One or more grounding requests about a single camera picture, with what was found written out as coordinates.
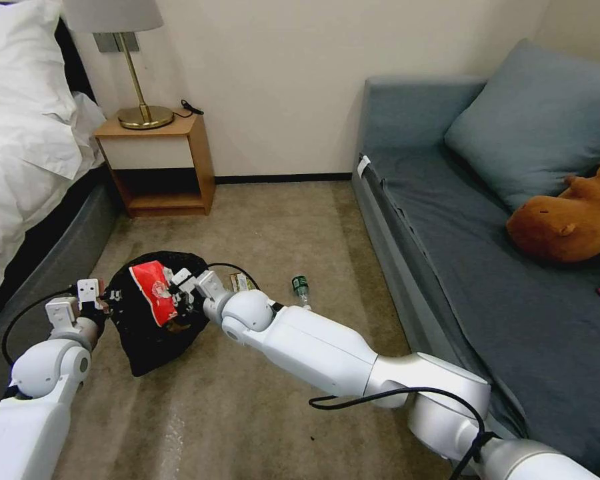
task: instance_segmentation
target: table lamp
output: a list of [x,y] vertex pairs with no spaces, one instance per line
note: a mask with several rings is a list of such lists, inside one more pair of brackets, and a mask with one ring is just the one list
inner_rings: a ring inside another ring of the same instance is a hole
[[173,121],[165,107],[148,106],[142,96],[138,76],[122,32],[137,32],[161,27],[162,16],[155,0],[64,0],[65,18],[70,29],[89,33],[114,33],[127,59],[129,72],[140,105],[118,113],[124,128],[144,130],[162,127]]

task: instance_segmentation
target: wall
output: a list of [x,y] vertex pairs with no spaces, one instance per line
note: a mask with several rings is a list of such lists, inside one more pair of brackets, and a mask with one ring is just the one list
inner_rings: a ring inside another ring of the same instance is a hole
[[600,0],[553,0],[535,40],[600,61]]
[[[351,170],[366,77],[488,75],[549,0],[158,0],[138,34],[151,103],[204,109],[216,175]],[[136,102],[121,54],[76,34],[107,114]]]

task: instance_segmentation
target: beige carpet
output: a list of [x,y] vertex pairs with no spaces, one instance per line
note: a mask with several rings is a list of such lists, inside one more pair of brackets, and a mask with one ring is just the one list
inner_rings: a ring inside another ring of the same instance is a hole
[[[222,185],[208,217],[122,217],[94,274],[108,281],[159,249],[236,263],[286,304],[295,302],[290,279],[302,273],[316,312],[384,355],[409,351],[348,182]],[[229,271],[220,273],[226,281]],[[404,410],[317,411],[307,400],[319,394],[215,325],[178,360],[136,379],[108,324],[55,478],[448,478],[448,464],[410,434]]]

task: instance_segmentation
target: sofa cushion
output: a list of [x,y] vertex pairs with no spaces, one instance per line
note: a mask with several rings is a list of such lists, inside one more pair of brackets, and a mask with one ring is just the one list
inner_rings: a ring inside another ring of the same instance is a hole
[[600,63],[520,41],[445,141],[515,210],[600,162]]

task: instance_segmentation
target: fabric tag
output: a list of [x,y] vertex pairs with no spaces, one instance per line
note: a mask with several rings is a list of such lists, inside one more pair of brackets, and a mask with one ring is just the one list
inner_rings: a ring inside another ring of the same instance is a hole
[[371,163],[371,160],[369,160],[369,157],[364,155],[362,157],[362,159],[360,160],[360,163],[358,163],[358,176],[360,178],[362,178],[362,173],[365,171],[365,168],[367,168],[367,166]]

